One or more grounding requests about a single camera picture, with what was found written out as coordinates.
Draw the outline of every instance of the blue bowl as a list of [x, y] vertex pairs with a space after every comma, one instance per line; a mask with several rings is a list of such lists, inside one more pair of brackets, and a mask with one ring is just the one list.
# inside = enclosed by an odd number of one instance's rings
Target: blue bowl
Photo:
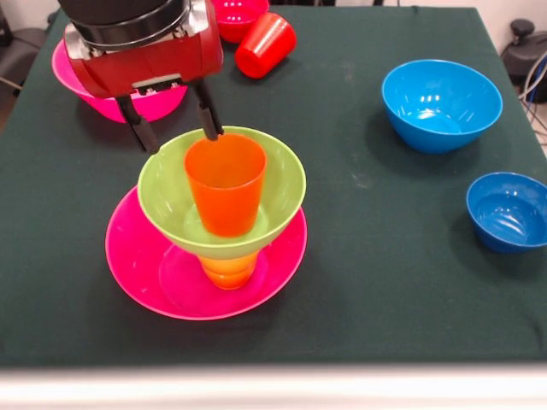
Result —
[[382, 84], [393, 128], [412, 148], [441, 154], [471, 143], [503, 109], [494, 83], [450, 61], [411, 61], [394, 68]]
[[483, 243], [513, 253], [547, 245], [547, 186], [518, 173], [489, 173], [468, 190], [468, 212]]

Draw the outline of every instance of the table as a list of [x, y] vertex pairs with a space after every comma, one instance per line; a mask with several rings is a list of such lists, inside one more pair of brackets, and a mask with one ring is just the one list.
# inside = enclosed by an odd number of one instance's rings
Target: table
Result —
[[[0, 367], [539, 362], [547, 357], [547, 253], [496, 255], [475, 239], [468, 185], [547, 162], [474, 9], [274, 8], [298, 34], [261, 81], [227, 48], [210, 80], [221, 120], [289, 144], [308, 176], [309, 244], [295, 278], [252, 312], [162, 317], [107, 266], [115, 205], [147, 156], [130, 130], [64, 89], [50, 55], [61, 15], [1, 138]], [[468, 64], [503, 95], [502, 117], [448, 155], [407, 148], [380, 84], [419, 58]], [[153, 124], [165, 142], [198, 127], [187, 94]]]

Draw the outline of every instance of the lime green bowl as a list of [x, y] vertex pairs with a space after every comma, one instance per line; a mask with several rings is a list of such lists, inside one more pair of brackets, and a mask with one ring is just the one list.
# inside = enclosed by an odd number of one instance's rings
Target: lime green bowl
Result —
[[186, 178], [184, 158], [190, 146], [205, 138], [203, 130], [182, 134], [151, 156], [138, 177], [138, 200], [148, 220], [170, 241], [194, 255], [233, 259], [270, 244], [291, 222], [306, 193], [306, 175], [298, 157], [277, 138], [240, 126], [225, 126], [266, 151], [268, 165], [261, 205], [253, 229], [240, 237], [218, 237], [203, 227]]

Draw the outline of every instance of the pink bowl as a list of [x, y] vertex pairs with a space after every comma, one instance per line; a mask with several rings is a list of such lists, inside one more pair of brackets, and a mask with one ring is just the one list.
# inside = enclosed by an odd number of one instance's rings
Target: pink bowl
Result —
[[[79, 82], [70, 61], [68, 60], [64, 40], [61, 40], [53, 51], [51, 66], [57, 79], [69, 90], [75, 92], [82, 100], [91, 105], [99, 113], [116, 122], [126, 122], [122, 117], [114, 98], [97, 98], [92, 96]], [[158, 120], [170, 114], [177, 108], [185, 96], [187, 87], [177, 87], [171, 90], [141, 96], [137, 92], [131, 95], [137, 112], [148, 121]]]
[[300, 208], [260, 251], [250, 281], [222, 290], [207, 278], [195, 255], [173, 245], [146, 219], [133, 187], [112, 214], [105, 251], [116, 282], [137, 303], [172, 318], [215, 320], [256, 308], [283, 289], [302, 261], [307, 238]]
[[221, 37], [240, 43], [253, 23], [270, 8], [268, 0], [213, 0]]

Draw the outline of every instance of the robotic arm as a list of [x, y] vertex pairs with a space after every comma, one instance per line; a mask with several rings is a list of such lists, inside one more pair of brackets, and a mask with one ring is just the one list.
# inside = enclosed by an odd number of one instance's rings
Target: robotic arm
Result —
[[222, 67], [221, 41], [209, 0], [59, 0], [72, 24], [65, 45], [82, 85], [114, 97], [143, 148], [159, 144], [129, 97], [188, 84], [199, 99], [207, 138], [224, 133], [204, 77]]

